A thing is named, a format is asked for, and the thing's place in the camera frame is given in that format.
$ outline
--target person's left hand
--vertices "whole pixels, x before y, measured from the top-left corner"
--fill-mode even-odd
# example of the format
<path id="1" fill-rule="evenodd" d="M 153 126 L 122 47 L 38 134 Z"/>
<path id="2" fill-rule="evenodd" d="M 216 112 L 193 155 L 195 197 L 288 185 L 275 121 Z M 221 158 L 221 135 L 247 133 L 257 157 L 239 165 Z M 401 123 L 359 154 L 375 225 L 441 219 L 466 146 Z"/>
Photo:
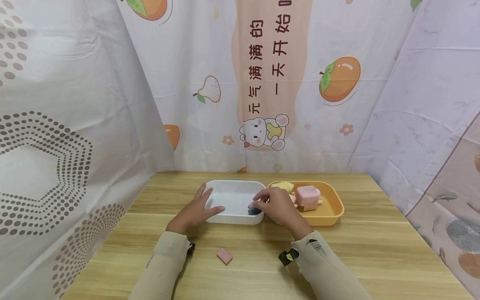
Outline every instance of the person's left hand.
<path id="1" fill-rule="evenodd" d="M 172 231 L 179 234 L 187 234 L 190 227 L 200 225 L 209 217 L 215 216 L 225 210 L 224 206 L 216 206 L 205 210 L 205 203 L 210 197 L 213 188 L 205 190 L 205 183 L 198 189 L 193 200 L 188 203 L 167 225 L 165 231 Z"/>

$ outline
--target beige sleeve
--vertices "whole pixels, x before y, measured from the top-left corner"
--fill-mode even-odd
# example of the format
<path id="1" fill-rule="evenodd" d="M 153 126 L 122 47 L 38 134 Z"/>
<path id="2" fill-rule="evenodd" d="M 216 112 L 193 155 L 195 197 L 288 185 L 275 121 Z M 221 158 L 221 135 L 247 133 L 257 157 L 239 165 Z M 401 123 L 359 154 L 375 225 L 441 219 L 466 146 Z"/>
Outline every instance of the beige sleeve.
<path id="1" fill-rule="evenodd" d="M 186 235 L 165 231 L 128 299 L 171 300 L 189 244 Z"/>
<path id="2" fill-rule="evenodd" d="M 319 300 L 372 300 L 318 231 L 293 241 L 300 272 Z"/>

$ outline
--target pink eraser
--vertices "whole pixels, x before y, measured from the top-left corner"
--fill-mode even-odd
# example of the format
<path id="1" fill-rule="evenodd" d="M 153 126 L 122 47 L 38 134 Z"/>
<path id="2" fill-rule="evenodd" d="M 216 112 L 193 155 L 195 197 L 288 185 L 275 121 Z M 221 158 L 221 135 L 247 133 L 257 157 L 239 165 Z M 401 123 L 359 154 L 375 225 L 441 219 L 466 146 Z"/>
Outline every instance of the pink eraser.
<path id="1" fill-rule="evenodd" d="M 219 259 L 223 261 L 225 265 L 227 265 L 232 260 L 232 257 L 230 256 L 230 254 L 227 251 L 225 251 L 225 249 L 223 248 L 220 248 L 220 250 L 218 250 L 216 255 L 218 256 Z"/>

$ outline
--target yellow toy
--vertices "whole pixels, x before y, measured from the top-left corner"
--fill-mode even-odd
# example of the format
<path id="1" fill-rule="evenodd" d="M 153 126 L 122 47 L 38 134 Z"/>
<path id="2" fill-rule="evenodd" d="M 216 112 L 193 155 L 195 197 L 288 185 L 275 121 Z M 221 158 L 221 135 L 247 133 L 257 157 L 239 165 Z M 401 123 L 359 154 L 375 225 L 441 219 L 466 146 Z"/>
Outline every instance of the yellow toy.
<path id="1" fill-rule="evenodd" d="M 279 183 L 274 183 L 272 184 L 272 187 L 279 187 L 281 189 L 284 189 L 287 191 L 287 193 L 291 193 L 293 191 L 293 188 L 295 187 L 293 185 L 293 183 L 291 182 L 287 182 L 287 181 L 282 181 L 282 182 L 279 182 Z"/>

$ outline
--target pink toy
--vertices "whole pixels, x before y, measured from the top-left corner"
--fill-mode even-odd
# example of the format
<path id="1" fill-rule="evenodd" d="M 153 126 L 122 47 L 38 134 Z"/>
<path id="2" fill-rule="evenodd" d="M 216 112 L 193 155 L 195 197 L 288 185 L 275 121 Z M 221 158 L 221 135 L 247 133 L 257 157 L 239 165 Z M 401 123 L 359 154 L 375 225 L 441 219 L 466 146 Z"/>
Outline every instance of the pink toy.
<path id="1" fill-rule="evenodd" d="M 293 194 L 289 195 L 290 196 L 290 200 L 293 202 L 293 204 L 295 205 L 295 207 L 298 207 L 297 205 L 297 197 L 295 197 L 295 193 L 292 192 Z M 323 203 L 323 200 L 318 200 L 318 204 L 322 204 Z"/>
<path id="2" fill-rule="evenodd" d="M 320 191 L 313 185 L 299 186 L 297 187 L 296 202 L 301 212 L 315 210 L 318 204 L 322 203 Z"/>
<path id="3" fill-rule="evenodd" d="M 220 248 L 220 250 L 218 250 L 216 255 L 218 256 L 219 259 L 223 261 L 225 265 L 227 265 L 232 260 L 232 257 L 230 256 L 230 254 L 227 251 L 225 251 L 225 249 L 223 248 Z"/>

